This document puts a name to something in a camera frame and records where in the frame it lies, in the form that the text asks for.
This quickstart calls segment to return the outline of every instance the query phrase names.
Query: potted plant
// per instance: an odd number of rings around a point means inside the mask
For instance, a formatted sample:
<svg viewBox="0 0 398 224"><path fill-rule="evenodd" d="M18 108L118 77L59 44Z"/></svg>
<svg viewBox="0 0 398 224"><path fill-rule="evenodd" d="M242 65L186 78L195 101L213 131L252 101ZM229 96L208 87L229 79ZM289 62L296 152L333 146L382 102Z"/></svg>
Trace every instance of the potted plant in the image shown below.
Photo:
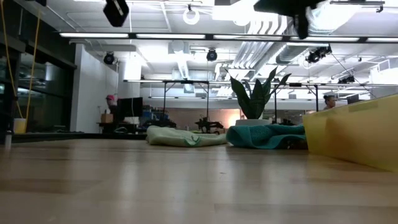
<svg viewBox="0 0 398 224"><path fill-rule="evenodd" d="M262 112L264 111L264 108L266 107L266 104L268 103L272 94L274 94L280 85L285 85L287 79L291 75L285 75L279 84L277 84L271 91L271 81L276 75L276 70L277 68L270 72L266 82L263 84L261 84L261 82L257 79L253 90L251 90L248 81L244 81L245 88L240 81L237 81L231 77L232 90L235 92L236 97L238 97L239 106L241 107L244 115L247 117L247 119L237 120L236 125L257 126L271 123L268 119L259 118L262 116Z"/></svg>

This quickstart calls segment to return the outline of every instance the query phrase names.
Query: wooden floor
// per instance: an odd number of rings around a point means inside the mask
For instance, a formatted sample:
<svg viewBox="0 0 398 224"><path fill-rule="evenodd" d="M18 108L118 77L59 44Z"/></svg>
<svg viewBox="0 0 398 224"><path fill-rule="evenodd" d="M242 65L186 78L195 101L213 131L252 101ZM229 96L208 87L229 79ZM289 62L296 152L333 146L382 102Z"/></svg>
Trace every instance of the wooden floor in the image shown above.
<svg viewBox="0 0 398 224"><path fill-rule="evenodd" d="M18 144L1 156L0 223L397 224L398 174L306 151Z"/></svg>

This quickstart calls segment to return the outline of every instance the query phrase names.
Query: yellow bin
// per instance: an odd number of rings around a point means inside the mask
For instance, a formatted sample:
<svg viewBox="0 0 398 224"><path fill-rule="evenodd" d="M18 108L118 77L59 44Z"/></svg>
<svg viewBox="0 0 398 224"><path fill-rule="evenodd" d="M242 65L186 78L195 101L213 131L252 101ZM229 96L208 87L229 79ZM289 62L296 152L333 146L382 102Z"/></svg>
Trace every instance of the yellow bin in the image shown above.
<svg viewBox="0 0 398 224"><path fill-rule="evenodd" d="M303 117L311 153L398 172L398 95Z"/></svg>
<svg viewBox="0 0 398 224"><path fill-rule="evenodd" d="M26 119L15 118L14 119L14 133L24 134L25 133L25 124L26 124Z"/></svg>

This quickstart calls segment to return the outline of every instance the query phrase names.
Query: blanket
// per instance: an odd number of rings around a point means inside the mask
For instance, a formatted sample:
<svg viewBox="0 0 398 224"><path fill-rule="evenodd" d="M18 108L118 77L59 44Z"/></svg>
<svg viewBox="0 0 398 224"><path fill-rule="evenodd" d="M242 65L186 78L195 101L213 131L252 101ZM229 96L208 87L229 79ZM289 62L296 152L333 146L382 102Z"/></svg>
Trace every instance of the blanket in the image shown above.
<svg viewBox="0 0 398 224"><path fill-rule="evenodd" d="M236 147L277 149L286 141L305 139L305 132L302 125L232 126L226 133L226 139Z"/></svg>
<svg viewBox="0 0 398 224"><path fill-rule="evenodd" d="M194 134L190 131L158 126L149 126L146 140L151 145L179 147L203 147L227 143L225 134Z"/></svg>

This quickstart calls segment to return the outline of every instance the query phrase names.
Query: pink hat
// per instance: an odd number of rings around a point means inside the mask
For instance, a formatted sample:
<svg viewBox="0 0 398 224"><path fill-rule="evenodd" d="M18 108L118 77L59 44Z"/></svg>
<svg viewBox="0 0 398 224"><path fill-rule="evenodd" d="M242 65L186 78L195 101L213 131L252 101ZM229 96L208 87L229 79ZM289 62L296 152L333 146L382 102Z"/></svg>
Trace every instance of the pink hat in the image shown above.
<svg viewBox="0 0 398 224"><path fill-rule="evenodd" d="M106 96L106 99L107 100L114 100L114 95L108 95L108 96Z"/></svg>

